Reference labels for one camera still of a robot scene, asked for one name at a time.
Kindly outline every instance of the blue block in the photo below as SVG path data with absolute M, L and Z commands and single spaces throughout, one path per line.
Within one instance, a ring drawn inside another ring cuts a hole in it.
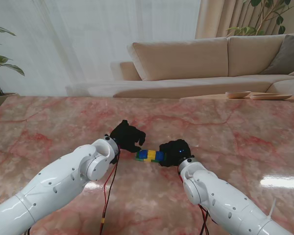
M 147 158 L 147 156 L 148 156 L 148 150 L 141 150 L 140 152 L 139 152 L 139 159 L 146 159 Z
M 163 161 L 165 159 L 165 154 L 164 154 L 164 152 L 159 152 L 159 151 L 157 151 L 156 152 L 156 158 L 155 158 L 155 160 L 156 161 Z

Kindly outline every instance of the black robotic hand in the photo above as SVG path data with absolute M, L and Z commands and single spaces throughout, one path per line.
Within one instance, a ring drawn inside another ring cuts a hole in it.
M 180 165 L 187 158 L 194 157 L 191 155 L 191 150 L 184 140 L 170 141 L 159 146 L 159 150 L 164 152 L 166 159 L 160 162 L 161 166 Z
M 146 134 L 138 130 L 134 126 L 130 126 L 127 120 L 123 120 L 112 132 L 110 137 L 119 145 L 121 149 L 125 149 L 131 153 L 141 150 L 136 146 L 138 142 L 140 146 L 145 142 Z

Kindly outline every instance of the wall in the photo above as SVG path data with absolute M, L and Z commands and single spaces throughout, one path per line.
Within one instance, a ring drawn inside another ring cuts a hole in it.
M 21 95 L 67 95 L 79 82 L 111 81 L 134 41 L 195 38 L 199 0 L 0 0 L 0 86 Z
M 286 28 L 285 34 L 294 33 L 294 8 L 284 13 L 283 18 L 284 22 L 282 24 Z

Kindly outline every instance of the sofa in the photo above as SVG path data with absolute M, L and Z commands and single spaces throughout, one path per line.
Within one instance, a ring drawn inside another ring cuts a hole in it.
M 69 95 L 183 98 L 235 90 L 292 93 L 281 87 L 294 85 L 294 75 L 259 75 L 277 55 L 284 37 L 133 43 L 128 47 L 132 61 L 111 64 L 113 83 L 79 84 Z

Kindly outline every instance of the yellow block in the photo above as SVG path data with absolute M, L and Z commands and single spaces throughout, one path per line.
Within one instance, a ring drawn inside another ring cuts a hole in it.
M 156 151 L 148 150 L 147 159 L 155 160 L 156 159 Z

